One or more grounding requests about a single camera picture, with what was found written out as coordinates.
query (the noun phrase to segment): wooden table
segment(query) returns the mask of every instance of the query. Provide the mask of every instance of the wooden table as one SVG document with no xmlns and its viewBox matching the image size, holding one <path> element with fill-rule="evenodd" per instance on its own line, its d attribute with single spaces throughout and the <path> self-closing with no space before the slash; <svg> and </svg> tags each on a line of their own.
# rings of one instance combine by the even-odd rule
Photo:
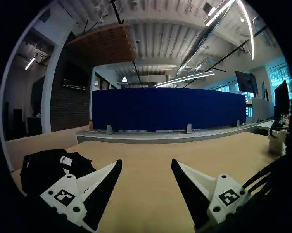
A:
<svg viewBox="0 0 292 233">
<path fill-rule="evenodd" d="M 67 149 L 99 169 L 122 159 L 122 171 L 99 232 L 194 232 L 193 221 L 171 169 L 173 158 L 210 176 L 227 173 L 240 184 L 274 158 L 266 136 L 243 132 L 206 141 L 123 144 L 85 141 Z M 19 172 L 13 177 L 20 188 Z"/>
</svg>

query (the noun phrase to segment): brick wall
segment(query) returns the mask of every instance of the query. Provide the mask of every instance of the brick wall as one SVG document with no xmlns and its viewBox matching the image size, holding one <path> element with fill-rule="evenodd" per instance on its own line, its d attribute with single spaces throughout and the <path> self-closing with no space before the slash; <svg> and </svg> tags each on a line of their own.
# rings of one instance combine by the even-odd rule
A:
<svg viewBox="0 0 292 233">
<path fill-rule="evenodd" d="M 64 66 L 67 61 L 74 63 L 89 74 L 88 89 L 85 92 L 62 86 Z M 78 56 L 63 49 L 54 74 L 50 120 L 51 131 L 71 129 L 89 124 L 89 101 L 92 66 L 82 61 Z"/>
</svg>

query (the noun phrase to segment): blue room divider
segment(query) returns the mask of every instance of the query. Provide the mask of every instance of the blue room divider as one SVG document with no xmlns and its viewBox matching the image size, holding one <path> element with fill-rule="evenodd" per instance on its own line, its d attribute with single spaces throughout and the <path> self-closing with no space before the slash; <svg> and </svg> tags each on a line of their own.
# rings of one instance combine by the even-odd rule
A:
<svg viewBox="0 0 292 233">
<path fill-rule="evenodd" d="M 134 88 L 93 91 L 94 129 L 182 130 L 245 123 L 245 96 L 203 89 Z"/>
</svg>

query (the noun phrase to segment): linear led light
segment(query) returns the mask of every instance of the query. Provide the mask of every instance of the linear led light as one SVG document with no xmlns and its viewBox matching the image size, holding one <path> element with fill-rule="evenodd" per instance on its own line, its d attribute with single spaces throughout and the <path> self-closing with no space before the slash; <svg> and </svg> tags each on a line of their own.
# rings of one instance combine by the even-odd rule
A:
<svg viewBox="0 0 292 233">
<path fill-rule="evenodd" d="M 25 70 L 27 70 L 27 69 L 29 68 L 29 66 L 33 63 L 34 60 L 35 60 L 35 58 L 33 58 L 33 59 L 29 62 L 29 64 L 25 67 Z"/>
<path fill-rule="evenodd" d="M 186 77 L 177 78 L 174 80 L 170 80 L 170 81 L 167 81 L 164 83 L 157 84 L 157 85 L 155 85 L 155 87 L 163 87 L 163 86 L 166 86 L 169 84 L 174 84 L 174 83 L 183 82 L 183 81 L 187 81 L 187 80 L 194 79 L 194 78 L 201 78 L 201 77 L 205 77 L 205 76 L 210 76 L 210 75 L 214 75 L 214 74 L 215 74 L 214 71 L 208 71 L 208 72 L 200 73 L 200 74 L 196 74 L 196 75 L 189 75 Z"/>
<path fill-rule="evenodd" d="M 212 7 L 211 10 L 208 13 L 208 16 L 210 16 L 212 13 L 214 13 L 215 10 L 216 10 L 216 8 L 215 7 Z"/>
<path fill-rule="evenodd" d="M 208 27 L 215 19 L 225 10 L 227 9 L 233 2 L 236 0 L 223 0 L 222 3 L 219 4 L 219 6 L 212 12 L 216 12 L 213 16 L 209 16 L 205 20 L 206 27 Z"/>
<path fill-rule="evenodd" d="M 199 68 L 201 68 L 202 67 L 202 64 L 199 64 L 196 68 L 195 68 L 195 70 L 198 70 Z"/>
<path fill-rule="evenodd" d="M 249 33 L 250 33 L 250 42 L 251 42 L 251 60 L 253 60 L 254 59 L 254 35 L 252 33 L 251 23 L 250 23 L 246 8 L 245 8 L 244 4 L 242 3 L 242 1 L 237 0 L 237 4 L 241 8 L 241 10 L 243 11 L 243 14 L 244 14 L 246 21 L 247 21 L 247 24 L 248 24 Z"/>
</svg>

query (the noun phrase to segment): white tag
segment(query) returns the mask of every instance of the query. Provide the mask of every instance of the white tag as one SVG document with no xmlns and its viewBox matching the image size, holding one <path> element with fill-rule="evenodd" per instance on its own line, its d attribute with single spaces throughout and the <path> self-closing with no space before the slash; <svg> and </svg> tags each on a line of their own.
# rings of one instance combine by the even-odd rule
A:
<svg viewBox="0 0 292 233">
<path fill-rule="evenodd" d="M 68 166 L 71 166 L 71 162 L 72 162 L 72 161 L 73 161 L 72 159 L 67 158 L 67 157 L 65 157 L 65 156 L 62 156 L 61 159 L 60 159 L 60 163 L 62 163 L 62 164 L 66 164 L 66 165 L 68 165 Z"/>
</svg>

